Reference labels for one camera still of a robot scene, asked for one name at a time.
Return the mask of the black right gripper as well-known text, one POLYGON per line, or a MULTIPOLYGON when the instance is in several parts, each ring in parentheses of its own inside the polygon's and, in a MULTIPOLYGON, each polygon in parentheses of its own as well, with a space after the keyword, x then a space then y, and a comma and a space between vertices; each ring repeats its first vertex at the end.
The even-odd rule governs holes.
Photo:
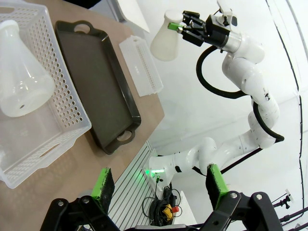
POLYGON ((182 35, 182 39, 201 47, 203 42, 214 46, 225 46, 229 34, 231 32, 231 26, 229 18, 227 16, 215 16, 209 15, 206 21, 200 19, 200 14, 191 11, 183 11, 182 22, 186 26, 205 26, 205 38, 194 34, 188 27, 182 26, 177 23, 169 23, 168 29, 176 31, 182 35))

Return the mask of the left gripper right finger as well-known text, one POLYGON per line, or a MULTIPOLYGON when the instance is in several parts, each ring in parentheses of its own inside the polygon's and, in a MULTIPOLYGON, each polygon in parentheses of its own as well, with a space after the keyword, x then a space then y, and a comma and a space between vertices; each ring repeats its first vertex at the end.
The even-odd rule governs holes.
POLYGON ((246 196, 230 191, 216 164, 207 167, 205 186, 213 212, 204 222, 205 231, 225 231, 232 221, 241 221, 247 231, 281 231, 282 224, 264 192, 246 196))

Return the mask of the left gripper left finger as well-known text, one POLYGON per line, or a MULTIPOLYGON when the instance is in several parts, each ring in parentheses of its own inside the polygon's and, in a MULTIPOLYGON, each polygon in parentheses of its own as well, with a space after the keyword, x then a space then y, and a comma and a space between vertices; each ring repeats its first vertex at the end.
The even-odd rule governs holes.
POLYGON ((110 168, 103 168, 90 195, 72 202, 54 199, 41 225, 42 231, 114 231, 115 224, 108 216, 115 190, 110 168))

